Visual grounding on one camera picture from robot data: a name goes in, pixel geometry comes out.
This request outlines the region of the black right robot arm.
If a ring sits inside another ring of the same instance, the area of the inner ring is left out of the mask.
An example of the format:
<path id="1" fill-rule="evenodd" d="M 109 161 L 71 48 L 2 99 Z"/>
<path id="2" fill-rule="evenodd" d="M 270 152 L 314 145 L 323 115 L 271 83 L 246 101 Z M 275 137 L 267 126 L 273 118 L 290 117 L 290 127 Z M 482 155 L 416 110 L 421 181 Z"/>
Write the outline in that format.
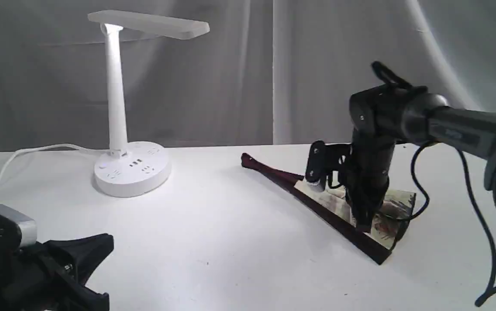
<path id="1" fill-rule="evenodd" d="M 344 178 L 358 223 L 367 228 L 378 211 L 397 143 L 443 143 L 483 159 L 484 189 L 496 208 L 496 114 L 452 108 L 444 96 L 408 83 L 383 63 L 371 67 L 382 84 L 352 94 L 349 105 L 353 136 Z"/>

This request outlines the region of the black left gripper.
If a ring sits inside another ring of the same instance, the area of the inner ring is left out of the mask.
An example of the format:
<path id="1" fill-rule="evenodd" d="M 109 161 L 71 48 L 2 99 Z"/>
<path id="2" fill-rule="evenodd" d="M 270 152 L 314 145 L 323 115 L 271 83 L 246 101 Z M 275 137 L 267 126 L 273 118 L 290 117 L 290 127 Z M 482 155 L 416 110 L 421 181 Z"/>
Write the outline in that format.
<path id="1" fill-rule="evenodd" d="M 0 247 L 0 311 L 108 311 L 107 293 L 77 281 L 88 281 L 114 246 L 112 235 L 99 234 Z"/>

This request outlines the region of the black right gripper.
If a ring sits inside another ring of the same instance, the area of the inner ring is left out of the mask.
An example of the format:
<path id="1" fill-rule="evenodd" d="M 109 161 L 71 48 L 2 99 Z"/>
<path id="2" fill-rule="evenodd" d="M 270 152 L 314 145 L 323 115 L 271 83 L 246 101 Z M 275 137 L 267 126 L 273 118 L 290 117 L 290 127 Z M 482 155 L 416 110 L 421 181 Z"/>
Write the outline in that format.
<path id="1" fill-rule="evenodd" d="M 356 225 L 371 225 L 389 188 L 394 143 L 351 143 L 344 160 L 343 181 Z"/>

